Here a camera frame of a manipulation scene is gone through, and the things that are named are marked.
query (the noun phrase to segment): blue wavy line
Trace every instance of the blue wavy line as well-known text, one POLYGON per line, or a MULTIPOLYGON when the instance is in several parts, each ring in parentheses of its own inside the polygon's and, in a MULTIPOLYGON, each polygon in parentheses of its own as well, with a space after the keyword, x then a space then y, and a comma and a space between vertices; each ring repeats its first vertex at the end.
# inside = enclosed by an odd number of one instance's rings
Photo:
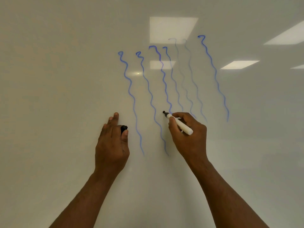
POLYGON ((173 66, 172 66, 172 63, 171 63, 171 58, 170 58, 170 56, 169 56, 169 54, 168 54, 168 47, 167 47, 167 46, 164 46, 163 49, 166 49, 166 54, 167 54, 167 56, 168 56, 168 58, 169 58, 169 60, 170 60, 170 65, 171 65, 171 79, 172 79, 172 80, 174 81, 174 83, 175 83, 175 90, 176 90, 177 95, 178 95, 178 97, 177 97, 177 102, 178 102, 178 104, 180 105, 181 110, 184 111, 184 107, 183 107, 183 106, 180 104, 180 102, 179 102, 179 92, 177 91, 177 83, 176 83, 176 81, 173 79, 173 66))
POLYGON ((161 61, 161 59, 162 59, 162 58, 161 58, 161 54, 158 52, 157 47, 156 47, 155 45, 150 45, 150 46, 149 46, 149 49, 150 49, 150 48, 154 48, 154 49, 155 49, 155 52, 159 55, 159 61, 162 63, 161 72, 164 74, 164 76, 163 76, 163 83, 165 84, 165 93, 166 93, 166 96, 167 96, 167 103, 170 104, 169 113, 172 114, 172 112, 171 112, 172 104, 171 104, 171 102, 168 101, 168 98, 169 98, 169 97, 168 97, 168 93, 167 93, 167 83, 165 82, 166 73, 163 71, 164 64, 163 64, 163 62, 161 61))
POLYGON ((161 127, 161 125, 156 121, 156 119, 155 119, 155 115, 156 115, 156 108, 152 105, 152 100, 153 100, 153 94, 151 93, 151 91, 150 91, 150 83, 149 83, 149 81, 148 81, 148 79, 145 77, 145 69, 144 69, 144 67, 143 67, 143 65, 142 65, 142 62, 143 62, 143 60, 144 60, 144 57, 142 57, 142 56, 140 56, 140 54, 141 54, 141 52, 140 51, 138 51, 138 52, 136 52, 136 55, 137 55, 137 57, 138 58, 141 58, 142 60, 141 60, 141 62, 140 62, 140 65, 141 65, 141 67, 142 67, 142 69, 143 69, 143 77, 144 77, 144 79, 147 81, 147 83, 148 83, 148 91, 149 91, 149 93, 150 93, 150 95, 151 95, 151 101, 150 101, 150 105, 154 108, 154 121, 156 122, 156 124, 158 124, 159 125, 159 127, 161 128, 161 139, 164 141, 164 144, 165 144, 165 152, 166 152, 166 154, 167 155, 169 155, 168 153, 167 153, 167 150, 166 150, 166 141, 165 141, 165 139, 163 139, 163 137, 162 137, 162 127, 161 127))
POLYGON ((128 63, 122 59, 123 53, 124 53, 123 51, 119 51, 119 52, 118 52, 118 55, 120 56, 120 61, 121 61, 122 63, 126 64, 126 69, 125 69, 123 75, 125 76, 126 79, 128 79, 128 80, 130 81, 130 85, 129 85, 128 92, 129 92, 129 95, 133 98, 133 111, 134 111, 135 118, 136 118, 135 129, 136 129, 136 132, 138 133, 138 135, 139 135, 139 137, 140 137, 140 148, 141 148, 141 152, 142 152, 143 156, 145 156, 145 153, 144 153, 144 151, 143 151, 143 149, 142 149, 142 146, 141 146, 142 137, 141 137, 141 135, 140 135, 140 133, 139 133, 139 131, 138 131, 138 129, 137 129, 137 115, 136 115, 136 113, 135 113, 135 97, 130 93, 130 88, 131 88, 131 85, 132 85, 132 80, 126 76, 126 71, 127 71, 127 69, 128 69, 128 63))
POLYGON ((190 69, 190 73, 191 73, 191 80, 192 80, 192 83, 195 85, 196 87, 196 98, 197 100, 201 103, 201 115, 204 117, 204 119, 207 121, 207 118, 205 117, 205 115, 203 114, 203 102, 200 100, 199 98, 199 88, 197 87, 197 84, 194 82, 193 80, 193 72, 192 72, 192 68, 191 68, 191 65, 190 65, 190 62, 191 62, 191 57, 192 57, 192 54, 191 54, 191 51, 190 49, 187 48, 186 46, 187 44, 187 40, 185 39, 185 49, 187 49, 189 51, 189 54, 190 54, 190 57, 189 57, 189 61, 188 61, 188 66, 189 66, 189 69, 190 69))
POLYGON ((192 106, 193 106, 193 102, 188 98, 188 90, 184 87, 185 76, 184 76, 184 74, 183 74, 183 72, 181 71, 181 68, 180 68, 180 60, 179 60, 179 57, 178 57, 179 52, 178 52, 178 48, 176 46, 176 38, 169 38, 169 40, 171 40, 171 39, 175 39, 175 48, 176 48, 176 51, 177 51, 178 71, 183 76, 183 81, 181 82, 181 87, 186 91, 186 98, 191 103, 190 114, 196 119, 196 116, 191 111, 192 110, 192 106))
POLYGON ((224 106, 225 106, 225 108, 226 108, 226 110, 227 110, 227 122, 228 122, 228 120, 229 120, 229 110, 228 110, 228 107, 226 106, 226 97, 225 97, 225 95, 219 90, 219 82, 218 82, 217 79, 216 79, 217 70, 216 70, 216 68, 215 68, 214 65, 213 65, 212 57, 211 57, 211 55, 208 53, 208 48, 207 48, 207 46, 203 43, 203 41, 205 40, 206 36, 205 36, 205 35, 198 35, 197 37, 198 37, 198 38, 203 38, 203 39, 202 39, 202 45, 205 47, 205 49, 206 49, 206 54, 208 55, 208 57, 210 58, 210 61, 211 61, 211 66, 212 66, 212 67, 214 68, 214 70, 215 70, 214 79, 215 79, 215 82, 216 82, 216 84, 217 84, 217 90, 219 91, 219 93, 220 93, 220 94, 223 96, 223 98, 224 98, 224 106))

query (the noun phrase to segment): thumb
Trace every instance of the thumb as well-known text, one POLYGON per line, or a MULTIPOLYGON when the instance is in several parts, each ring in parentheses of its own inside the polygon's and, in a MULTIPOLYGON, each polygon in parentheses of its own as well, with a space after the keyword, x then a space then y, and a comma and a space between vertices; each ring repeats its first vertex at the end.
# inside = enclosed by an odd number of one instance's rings
POLYGON ((129 154, 129 147, 128 147, 128 130, 125 130, 121 135, 121 146, 123 148, 123 151, 127 154, 129 154))
POLYGON ((174 117, 170 117, 169 118, 169 130, 170 133, 172 135, 173 141, 175 139, 178 139, 180 136, 183 136, 183 134, 181 133, 181 131, 179 130, 176 120, 174 117))

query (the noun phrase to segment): whiteboard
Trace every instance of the whiteboard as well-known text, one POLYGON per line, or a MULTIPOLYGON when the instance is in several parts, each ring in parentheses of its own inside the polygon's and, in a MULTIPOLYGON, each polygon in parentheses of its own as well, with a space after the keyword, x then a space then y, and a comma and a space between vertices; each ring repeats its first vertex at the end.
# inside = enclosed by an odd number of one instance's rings
POLYGON ((302 227, 303 21, 304 0, 2 0, 1 227, 54 221, 116 111, 130 157, 96 227, 215 227, 169 103, 207 126, 210 161, 270 227, 302 227))

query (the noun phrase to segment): hand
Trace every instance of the hand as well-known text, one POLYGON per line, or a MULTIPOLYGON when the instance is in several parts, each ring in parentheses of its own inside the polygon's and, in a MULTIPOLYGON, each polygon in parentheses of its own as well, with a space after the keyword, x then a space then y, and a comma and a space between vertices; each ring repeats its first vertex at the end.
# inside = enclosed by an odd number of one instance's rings
POLYGON ((184 157, 190 168, 196 164, 208 161, 206 154, 207 127, 196 121, 189 113, 173 113, 172 116, 180 120, 193 130, 192 135, 181 133, 175 119, 169 118, 169 130, 177 150, 184 157))
POLYGON ((95 171, 102 179, 114 181, 129 157, 128 130, 121 135, 119 114, 114 113, 104 124, 95 148, 95 171))

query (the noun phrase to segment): black marker cap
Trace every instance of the black marker cap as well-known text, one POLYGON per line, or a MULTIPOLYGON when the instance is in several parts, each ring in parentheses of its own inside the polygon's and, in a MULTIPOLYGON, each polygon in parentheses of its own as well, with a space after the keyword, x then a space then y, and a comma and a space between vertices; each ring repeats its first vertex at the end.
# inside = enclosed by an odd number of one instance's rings
POLYGON ((163 114, 167 117, 167 115, 169 114, 169 113, 167 113, 167 112, 165 112, 165 111, 163 111, 163 114))
POLYGON ((121 126, 121 127, 120 127, 120 131, 121 131, 120 136, 123 134, 123 132, 124 132, 127 128, 128 128, 127 126, 121 126))

